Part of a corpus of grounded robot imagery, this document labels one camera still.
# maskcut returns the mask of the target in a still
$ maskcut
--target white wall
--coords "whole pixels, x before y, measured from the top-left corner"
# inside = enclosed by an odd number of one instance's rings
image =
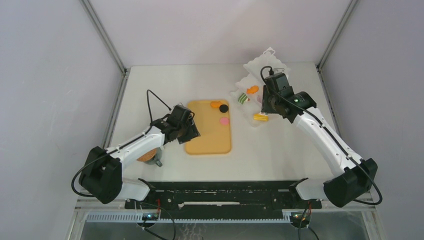
[[[324,67],[343,137],[378,164],[389,240],[422,239],[424,1],[362,0]]]
[[[350,0],[92,0],[126,66],[316,64]]]
[[[0,239],[64,239],[120,78],[79,1],[0,1]]]

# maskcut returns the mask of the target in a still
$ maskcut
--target pink round object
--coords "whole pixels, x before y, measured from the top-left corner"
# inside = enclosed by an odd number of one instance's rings
[[[219,120],[219,122],[222,125],[228,125],[228,124],[230,124],[230,120],[228,119],[228,117],[221,117],[221,119]]]

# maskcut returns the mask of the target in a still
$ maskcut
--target wire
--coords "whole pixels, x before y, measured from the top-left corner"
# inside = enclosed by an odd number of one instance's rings
[[[165,213],[167,213],[169,215],[169,217],[171,218],[171,221],[172,221],[172,226],[173,226],[173,237],[172,237],[172,240],[175,240],[175,237],[177,235],[177,226],[175,225],[175,221],[174,221],[174,218],[172,217],[172,215],[165,208],[163,208],[161,206],[158,206],[158,205],[155,205],[155,204],[150,204],[150,203],[147,203],[147,202],[140,202],[140,208],[142,207],[142,204],[147,204],[147,205],[150,205],[152,207],[162,209],[163,211],[165,211]],[[146,221],[147,220],[144,220],[143,223],[141,224],[141,227],[143,228],[144,231],[146,231],[149,234],[157,237],[158,239],[167,240],[166,238],[161,237],[161,236],[157,235],[156,233],[150,231],[149,229],[145,228],[143,225],[146,223]]]
[[[152,118],[152,111],[151,111],[151,109],[150,109],[150,102],[149,102],[149,93],[151,93],[151,94],[153,94],[157,99],[159,99],[159,101],[161,102],[161,103],[163,103],[167,108],[168,108],[168,110],[169,111],[171,111],[171,108],[170,108],[170,106],[168,106],[160,97],[158,97],[158,95],[156,95],[153,91],[151,91],[150,89],[148,89],[147,91],[146,91],[146,95],[147,95],[147,107],[148,107],[148,113],[149,113],[149,115],[150,115],[150,123],[152,123],[153,122],[153,118]],[[166,117],[168,117],[169,116],[169,114],[166,114],[164,117],[162,117],[161,119],[165,119]],[[134,138],[133,140],[131,140],[131,141],[129,141],[129,142],[127,142],[127,143],[125,143],[124,145],[122,145],[122,146],[119,146],[119,149],[123,149],[123,148],[125,148],[126,146],[128,146],[128,145],[130,145],[130,144],[132,144],[132,143],[134,143],[135,141],[137,141],[137,140],[139,140],[139,139],[141,139],[142,137],[144,137],[144,136],[146,136],[149,132],[150,132],[150,130],[152,129],[152,126],[149,126],[149,128],[147,129],[147,131],[146,132],[144,132],[143,134],[141,134],[140,136],[138,136],[138,137],[136,137],[136,138]],[[106,157],[106,156],[110,156],[111,154],[114,154],[114,153],[116,153],[118,151],[118,149],[115,149],[115,150],[113,150],[113,151],[111,151],[111,152],[108,152],[108,153],[106,153],[105,155],[103,155],[103,156],[100,156],[99,158],[96,158],[95,160],[93,160],[92,162],[89,162],[89,163],[87,163],[86,165],[84,165],[83,167],[81,167],[81,169],[80,170],[78,170],[77,172],[76,172],[76,174],[73,176],[73,178],[72,178],[72,181],[71,181],[71,183],[70,183],[70,187],[72,188],[72,191],[75,193],[75,194],[77,194],[77,195],[79,195],[79,196],[81,196],[81,197],[87,197],[87,198],[94,198],[94,196],[92,195],[92,194],[90,194],[90,195],[88,195],[88,194],[84,194],[84,193],[81,193],[81,192],[79,192],[79,191],[77,191],[77,189],[75,188],[75,180],[77,179],[77,177],[78,177],[78,175],[82,172],[82,171],[84,171],[84,169],[86,169],[88,166],[90,166],[91,164],[94,164],[95,162],[97,162],[97,161],[99,161],[100,159],[102,159],[102,158],[104,158],[104,157]]]
[[[273,73],[273,68],[271,66],[264,66],[262,67],[262,69],[260,70],[260,77],[262,78],[262,81],[265,83],[265,78],[262,74],[262,72],[264,71],[264,69],[269,68],[270,70],[270,74]],[[367,171],[365,171],[365,169],[363,169],[359,163],[357,163],[349,154],[348,152],[342,147],[342,145],[340,144],[339,141],[337,141],[336,137],[331,133],[331,131],[326,127],[323,126],[323,122],[321,122],[321,120],[315,116],[315,114],[313,114],[312,112],[294,104],[293,102],[289,101],[288,99],[286,99],[285,97],[283,97],[281,94],[279,94],[278,92],[276,92],[273,89],[267,88],[268,90],[270,90],[271,92],[273,92],[274,94],[276,94],[277,96],[279,96],[281,99],[283,99],[285,102],[287,102],[288,104],[294,106],[295,108],[298,108],[302,111],[304,111],[305,113],[309,114],[311,117],[313,117],[316,122],[327,132],[327,134],[331,137],[331,139],[335,142],[335,144],[341,149],[341,151],[343,152],[343,154],[346,155],[346,159],[352,161],[361,171],[362,173],[369,179],[369,181],[371,182],[372,186],[375,188],[375,190],[377,191],[378,194],[378,201],[377,202],[367,202],[367,201],[361,201],[361,200],[357,200],[354,199],[354,202],[360,203],[360,204],[365,204],[365,205],[371,205],[371,206],[376,206],[382,203],[383,201],[383,195],[379,189],[379,187],[377,186],[377,184],[374,182],[374,180],[370,177],[370,175],[368,175]]]
[[[150,101],[149,101],[149,93],[153,94],[157,99],[159,99],[159,101],[161,103],[163,103],[163,105],[165,105],[169,111],[171,111],[170,106],[168,106],[160,97],[158,97],[158,95],[156,95],[154,92],[152,92],[150,89],[147,89],[146,91],[146,96],[147,96],[147,107],[148,107],[148,114],[150,116],[150,123],[153,122],[153,117],[152,117],[152,110],[150,109]]]
[[[305,216],[306,211],[308,210],[308,208],[309,208],[309,204],[308,204],[308,205],[306,205],[305,210],[304,210],[304,211],[303,211],[303,213],[302,213],[302,217],[300,218],[299,228],[297,229],[297,238],[298,238],[299,240],[301,240],[301,228],[302,228],[302,222],[303,222],[303,220],[304,220],[304,216]]]
[[[320,240],[320,238],[318,237],[317,233],[310,226],[308,226],[307,229],[309,229],[315,235],[316,240]]]

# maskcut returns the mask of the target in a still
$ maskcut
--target yellow cutting board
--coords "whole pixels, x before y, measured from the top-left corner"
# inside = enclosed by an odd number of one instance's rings
[[[190,155],[227,154],[231,151],[230,111],[223,113],[211,102],[230,105],[228,101],[198,100],[191,101],[187,107],[194,113],[194,123],[200,133],[199,137],[185,144],[185,151]]]

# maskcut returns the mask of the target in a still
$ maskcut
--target metal frame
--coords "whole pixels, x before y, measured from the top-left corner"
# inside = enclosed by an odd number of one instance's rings
[[[99,34],[100,38],[102,39],[105,47],[111,54],[113,60],[115,61],[117,67],[122,72],[122,78],[121,82],[116,94],[116,99],[114,102],[113,109],[111,111],[111,115],[109,118],[109,122],[107,125],[107,129],[105,131],[104,137],[103,137],[103,147],[108,147],[111,143],[111,139],[114,133],[114,128],[117,120],[117,116],[121,107],[122,99],[124,97],[125,88],[127,85],[128,77],[129,77],[129,71],[125,68],[115,46],[113,45],[109,35],[107,34],[103,24],[101,23],[96,11],[93,8],[93,5],[91,4],[90,0],[79,0],[83,8],[85,9],[88,17],[90,18],[91,22],[93,23],[97,33]],[[328,46],[326,47],[324,54],[322,58],[320,59],[318,65],[317,65],[317,72],[321,80],[321,85],[325,93],[325,97],[327,99],[328,105],[331,110],[331,115],[333,118],[333,122],[335,124],[335,128],[338,134],[340,134],[340,129],[337,121],[337,116],[334,112],[332,101],[330,98],[330,95],[327,91],[325,80],[322,75],[322,69],[331,54],[334,46],[336,45],[343,29],[345,28],[348,20],[350,19],[355,7],[357,6],[359,0],[351,0],[349,5],[346,8],[346,11],[343,14],[342,19],[340,20]],[[372,199],[371,194],[367,193],[361,196],[361,199],[363,200],[370,200]],[[69,226],[68,234],[67,234],[67,240],[79,240],[81,238],[84,224],[86,221],[89,222],[108,222],[108,223],[121,223],[121,222],[134,222],[134,221],[140,221],[140,216],[134,209],[125,209],[125,203],[124,200],[114,200],[109,204],[102,204],[96,199],[89,199],[89,198],[83,198],[80,197],[76,203],[74,214],[72,216],[72,220]],[[368,236],[370,239],[377,239],[377,240],[385,240],[384,231],[382,228],[382,225],[380,223],[380,220],[378,218],[378,213],[376,211],[376,208],[373,206],[363,205],[356,202],[351,202],[348,205],[346,205],[344,208],[338,208],[331,204],[329,201],[322,201],[322,208],[321,209],[314,209],[315,212],[340,212],[340,211],[349,211],[349,212],[362,212],[362,217],[365,223],[366,231],[368,233]],[[151,212],[154,213],[156,209],[144,209],[145,213]],[[294,212],[302,212],[303,209],[284,209],[282,210],[282,216],[283,218],[277,218],[277,219],[256,219],[251,220],[253,222],[257,223],[289,223],[290,220],[287,218],[287,216],[290,216]],[[219,219],[211,219],[211,220],[201,220],[202,223],[236,223],[236,222],[243,222],[246,223],[247,221],[240,221],[240,220],[219,220]],[[169,222],[169,219],[163,219],[160,220],[160,222]],[[192,222],[191,219],[176,219],[176,222],[181,223],[189,223]]]

